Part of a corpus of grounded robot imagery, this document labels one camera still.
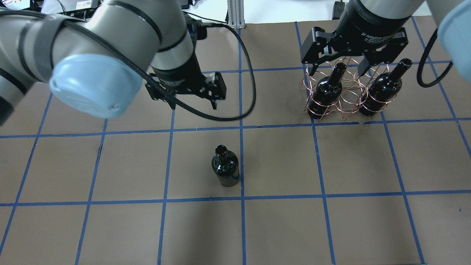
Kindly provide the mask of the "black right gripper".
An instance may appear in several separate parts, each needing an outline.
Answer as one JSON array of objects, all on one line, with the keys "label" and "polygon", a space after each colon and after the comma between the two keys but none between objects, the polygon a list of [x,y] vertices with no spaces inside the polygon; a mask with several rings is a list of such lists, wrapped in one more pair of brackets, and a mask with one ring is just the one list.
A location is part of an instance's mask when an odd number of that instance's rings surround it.
[{"label": "black right gripper", "polygon": [[364,56],[358,65],[363,77],[379,63],[391,63],[407,45],[406,13],[394,14],[392,0],[351,0],[333,32],[313,27],[301,47],[301,62],[313,76],[319,65],[343,56]]}]

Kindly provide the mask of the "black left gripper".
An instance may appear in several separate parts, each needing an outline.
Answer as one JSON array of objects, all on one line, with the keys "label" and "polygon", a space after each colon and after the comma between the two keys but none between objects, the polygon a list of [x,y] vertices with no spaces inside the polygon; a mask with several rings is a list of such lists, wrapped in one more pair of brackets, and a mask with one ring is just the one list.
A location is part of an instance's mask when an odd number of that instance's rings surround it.
[{"label": "black left gripper", "polygon": [[[218,100],[225,100],[227,86],[220,72],[203,74],[196,55],[190,56],[183,65],[170,70],[151,64],[160,85],[174,94],[193,94],[208,99],[213,110],[217,110]],[[165,96],[164,100],[172,110],[176,109],[175,96]]]}]

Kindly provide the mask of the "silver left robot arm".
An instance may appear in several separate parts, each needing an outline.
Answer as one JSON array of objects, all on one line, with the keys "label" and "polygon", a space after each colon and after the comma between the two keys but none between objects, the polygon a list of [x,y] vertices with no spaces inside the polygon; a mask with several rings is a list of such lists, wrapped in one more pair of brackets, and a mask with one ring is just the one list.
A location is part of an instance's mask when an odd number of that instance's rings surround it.
[{"label": "silver left robot arm", "polygon": [[215,109],[226,98],[220,73],[203,74],[197,40],[207,31],[176,0],[106,0],[88,20],[1,8],[1,125],[37,82],[92,116],[122,115],[143,79],[98,36],[171,95],[193,94]]}]

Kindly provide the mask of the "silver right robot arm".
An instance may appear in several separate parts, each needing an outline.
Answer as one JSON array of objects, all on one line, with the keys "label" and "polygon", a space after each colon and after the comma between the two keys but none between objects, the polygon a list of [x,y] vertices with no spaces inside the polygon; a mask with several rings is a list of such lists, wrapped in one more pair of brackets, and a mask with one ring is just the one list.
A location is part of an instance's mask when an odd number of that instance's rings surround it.
[{"label": "silver right robot arm", "polygon": [[405,23],[426,6],[436,37],[458,74],[470,82],[469,0],[349,0],[336,28],[313,27],[300,48],[300,59],[313,75],[321,64],[341,57],[363,57],[358,74],[397,60],[408,44]]}]

